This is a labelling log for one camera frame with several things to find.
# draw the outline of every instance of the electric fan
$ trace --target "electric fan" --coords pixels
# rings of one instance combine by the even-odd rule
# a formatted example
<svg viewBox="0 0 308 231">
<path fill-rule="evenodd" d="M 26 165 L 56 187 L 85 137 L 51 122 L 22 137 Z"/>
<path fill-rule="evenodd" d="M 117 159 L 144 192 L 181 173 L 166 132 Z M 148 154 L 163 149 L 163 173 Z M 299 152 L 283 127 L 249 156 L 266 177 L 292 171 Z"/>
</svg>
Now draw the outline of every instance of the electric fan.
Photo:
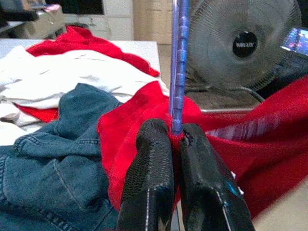
<svg viewBox="0 0 308 231">
<path fill-rule="evenodd" d="M 217 89 L 261 89 L 283 58 L 280 45 L 298 26 L 296 0 L 191 0 L 187 79 Z"/>
</svg>

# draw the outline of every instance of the transparent blue stick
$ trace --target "transparent blue stick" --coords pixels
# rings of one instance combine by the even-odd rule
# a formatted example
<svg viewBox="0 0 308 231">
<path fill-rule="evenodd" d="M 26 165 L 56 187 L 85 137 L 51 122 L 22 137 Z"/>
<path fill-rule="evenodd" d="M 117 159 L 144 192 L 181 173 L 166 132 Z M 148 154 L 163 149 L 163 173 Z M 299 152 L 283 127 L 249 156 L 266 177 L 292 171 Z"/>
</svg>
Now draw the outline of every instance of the transparent blue stick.
<svg viewBox="0 0 308 231">
<path fill-rule="evenodd" d="M 173 22 L 172 22 L 172 51 L 171 51 L 171 80 L 170 80 L 170 102 L 169 114 L 173 115 L 173 102 L 175 90 L 175 78 L 177 68 L 177 52 L 178 52 L 178 28 L 179 28 L 179 6 L 178 0 L 173 0 Z"/>
<path fill-rule="evenodd" d="M 172 106 L 171 133 L 179 135 L 182 132 L 182 111 L 185 91 L 186 63 L 188 56 L 188 36 L 189 36 L 189 0 L 179 0 L 179 24 L 176 60 L 172 61 L 172 68 L 176 70 L 175 76 L 171 76 L 174 82 L 174 89 L 171 89 L 170 102 Z"/>
</svg>

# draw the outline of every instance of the wooden door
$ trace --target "wooden door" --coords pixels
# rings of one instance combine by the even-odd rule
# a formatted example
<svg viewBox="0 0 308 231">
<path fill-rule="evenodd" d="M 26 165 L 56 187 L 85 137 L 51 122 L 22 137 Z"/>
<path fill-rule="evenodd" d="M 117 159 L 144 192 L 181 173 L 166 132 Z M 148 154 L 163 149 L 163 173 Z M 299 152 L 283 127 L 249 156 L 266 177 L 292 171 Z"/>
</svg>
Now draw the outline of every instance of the wooden door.
<svg viewBox="0 0 308 231">
<path fill-rule="evenodd" d="M 173 0 L 134 0 L 136 40 L 171 44 Z"/>
</svg>

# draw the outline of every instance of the red fabric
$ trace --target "red fabric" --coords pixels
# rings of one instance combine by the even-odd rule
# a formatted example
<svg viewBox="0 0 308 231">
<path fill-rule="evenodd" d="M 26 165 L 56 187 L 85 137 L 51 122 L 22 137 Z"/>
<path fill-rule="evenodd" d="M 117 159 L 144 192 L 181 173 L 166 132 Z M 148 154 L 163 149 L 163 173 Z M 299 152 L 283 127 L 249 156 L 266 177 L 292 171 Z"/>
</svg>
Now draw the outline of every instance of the red fabric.
<svg viewBox="0 0 308 231">
<path fill-rule="evenodd" d="M 33 107 L 24 107 L 17 104 L 15 104 L 15 106 L 22 110 L 24 113 L 32 115 L 33 117 L 38 118 L 45 123 L 49 123 L 53 120 L 58 119 L 59 117 L 58 108 L 37 109 Z"/>
<path fill-rule="evenodd" d="M 135 140 L 143 122 L 158 118 L 170 125 L 168 97 L 158 83 L 140 89 L 127 103 L 103 115 L 98 124 L 102 163 L 109 179 L 109 197 L 120 208 L 125 174 L 137 154 Z M 202 114 L 185 98 L 184 123 L 196 123 L 205 132 L 226 126 L 252 127 L 248 140 L 208 135 L 239 186 L 253 217 L 308 175 L 308 77 L 277 92 L 245 116 Z M 171 138 L 175 157 L 179 139 Z"/>
<path fill-rule="evenodd" d="M 45 41 L 27 49 L 34 56 L 63 54 L 73 50 L 92 50 L 108 55 L 112 58 L 123 60 L 137 69 L 153 77 L 160 73 L 151 68 L 148 61 L 129 53 L 123 53 L 119 47 L 113 43 L 92 35 L 88 29 L 68 26 L 67 32 L 60 35 L 56 41 Z M 23 112 L 32 115 L 46 123 L 58 118 L 58 109 L 36 109 L 31 107 L 18 106 Z"/>
</svg>

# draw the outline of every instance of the denim jacket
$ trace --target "denim jacket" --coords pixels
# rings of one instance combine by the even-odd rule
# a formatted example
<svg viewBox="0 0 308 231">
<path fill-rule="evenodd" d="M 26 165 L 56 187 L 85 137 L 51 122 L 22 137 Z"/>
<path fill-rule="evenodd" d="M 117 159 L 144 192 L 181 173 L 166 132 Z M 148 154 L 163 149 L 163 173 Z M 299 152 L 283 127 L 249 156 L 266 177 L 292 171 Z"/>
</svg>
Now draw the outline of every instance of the denim jacket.
<svg viewBox="0 0 308 231">
<path fill-rule="evenodd" d="M 116 226 L 96 126 L 102 114 L 117 106 L 111 94 L 78 84 L 61 98 L 58 121 L 0 147 L 1 231 Z"/>
</svg>

